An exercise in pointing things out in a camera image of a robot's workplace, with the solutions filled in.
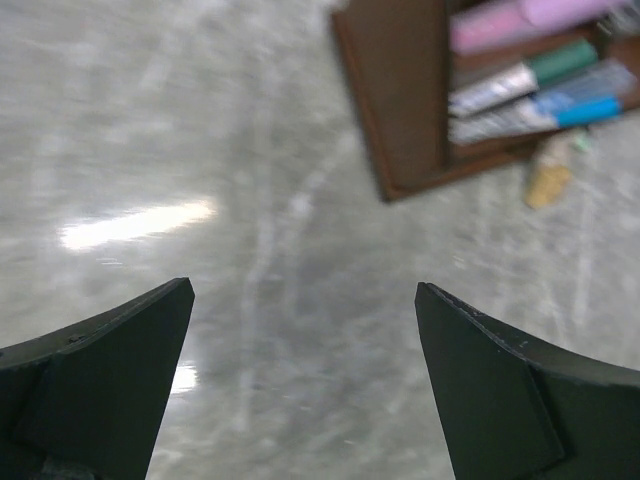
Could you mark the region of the tan square eraser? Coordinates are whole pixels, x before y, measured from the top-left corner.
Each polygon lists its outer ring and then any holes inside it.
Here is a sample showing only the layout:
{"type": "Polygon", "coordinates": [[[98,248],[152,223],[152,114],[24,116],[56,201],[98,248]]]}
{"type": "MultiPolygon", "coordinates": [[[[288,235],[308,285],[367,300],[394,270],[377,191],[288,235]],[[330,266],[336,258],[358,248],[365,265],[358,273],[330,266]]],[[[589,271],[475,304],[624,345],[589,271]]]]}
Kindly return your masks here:
{"type": "Polygon", "coordinates": [[[564,193],[572,174],[563,165],[542,165],[532,176],[525,195],[525,204],[532,209],[540,209],[554,204],[564,193]]]}

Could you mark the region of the brown wooden desk organizer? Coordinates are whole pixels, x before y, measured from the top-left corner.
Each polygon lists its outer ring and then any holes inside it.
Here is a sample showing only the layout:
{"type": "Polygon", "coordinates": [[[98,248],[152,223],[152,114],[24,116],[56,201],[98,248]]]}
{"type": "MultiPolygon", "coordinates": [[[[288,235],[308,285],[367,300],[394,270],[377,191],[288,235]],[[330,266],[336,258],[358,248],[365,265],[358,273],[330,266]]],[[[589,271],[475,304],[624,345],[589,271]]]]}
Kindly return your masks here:
{"type": "Polygon", "coordinates": [[[331,24],[369,147],[381,196],[394,201],[531,155],[565,128],[466,145],[448,140],[451,120],[473,118],[532,100],[543,110],[576,104],[538,102],[536,95],[608,59],[623,63],[636,86],[615,95],[621,116],[639,106],[639,5],[544,37],[460,55],[450,46],[451,17],[483,1],[350,1],[331,24]],[[538,91],[475,115],[449,114],[449,95],[525,58],[586,40],[599,59],[538,91]]]}

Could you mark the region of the blue cap white marker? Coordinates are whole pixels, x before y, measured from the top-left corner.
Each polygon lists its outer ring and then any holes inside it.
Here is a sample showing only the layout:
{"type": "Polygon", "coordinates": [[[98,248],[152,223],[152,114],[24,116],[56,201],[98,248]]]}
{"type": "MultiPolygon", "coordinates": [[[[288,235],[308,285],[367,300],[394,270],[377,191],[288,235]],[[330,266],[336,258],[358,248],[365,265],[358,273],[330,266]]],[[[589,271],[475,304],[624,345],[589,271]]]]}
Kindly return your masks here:
{"type": "Polygon", "coordinates": [[[451,120],[448,140],[466,145],[495,138],[579,127],[617,117],[621,105],[615,96],[576,104],[560,111],[543,110],[532,100],[469,119],[451,120]]]}

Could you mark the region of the pink eraser stick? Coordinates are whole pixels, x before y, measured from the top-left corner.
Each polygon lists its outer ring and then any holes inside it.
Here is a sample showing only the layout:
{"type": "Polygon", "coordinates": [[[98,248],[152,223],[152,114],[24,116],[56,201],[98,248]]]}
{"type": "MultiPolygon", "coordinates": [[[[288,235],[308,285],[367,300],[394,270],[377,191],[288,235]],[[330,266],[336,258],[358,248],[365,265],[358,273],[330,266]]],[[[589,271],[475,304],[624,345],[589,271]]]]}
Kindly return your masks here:
{"type": "Polygon", "coordinates": [[[544,37],[633,7],[633,1],[483,1],[451,17],[450,46],[460,55],[544,37]]]}

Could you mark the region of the green cap white marker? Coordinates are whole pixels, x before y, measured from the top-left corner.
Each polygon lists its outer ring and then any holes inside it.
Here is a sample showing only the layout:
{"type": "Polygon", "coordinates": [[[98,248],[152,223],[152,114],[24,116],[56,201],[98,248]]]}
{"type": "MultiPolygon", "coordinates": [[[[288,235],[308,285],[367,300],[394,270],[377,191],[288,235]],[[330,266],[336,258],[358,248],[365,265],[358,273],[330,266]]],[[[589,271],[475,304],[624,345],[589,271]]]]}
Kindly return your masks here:
{"type": "Polygon", "coordinates": [[[594,45],[586,40],[525,58],[506,69],[471,83],[449,95],[449,114],[468,117],[538,91],[542,86],[590,66],[599,59],[594,45]]]}

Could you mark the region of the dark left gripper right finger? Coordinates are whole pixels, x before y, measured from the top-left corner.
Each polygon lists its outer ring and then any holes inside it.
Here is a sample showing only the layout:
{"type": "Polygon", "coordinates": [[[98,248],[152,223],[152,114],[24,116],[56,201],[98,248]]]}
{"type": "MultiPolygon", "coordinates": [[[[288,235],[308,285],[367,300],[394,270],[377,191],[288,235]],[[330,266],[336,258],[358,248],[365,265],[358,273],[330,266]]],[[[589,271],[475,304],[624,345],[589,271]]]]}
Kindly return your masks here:
{"type": "Polygon", "coordinates": [[[639,373],[417,287],[419,335],[458,479],[636,479],[639,373]]]}

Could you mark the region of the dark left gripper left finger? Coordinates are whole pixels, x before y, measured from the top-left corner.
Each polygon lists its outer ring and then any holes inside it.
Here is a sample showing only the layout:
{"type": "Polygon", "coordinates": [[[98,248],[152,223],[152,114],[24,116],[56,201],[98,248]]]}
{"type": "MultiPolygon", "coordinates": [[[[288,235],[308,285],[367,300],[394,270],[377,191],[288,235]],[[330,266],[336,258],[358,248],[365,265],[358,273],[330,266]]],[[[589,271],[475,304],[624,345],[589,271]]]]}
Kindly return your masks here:
{"type": "Polygon", "coordinates": [[[145,478],[195,294],[172,279],[121,306],[1,350],[1,476],[62,462],[145,478]]]}

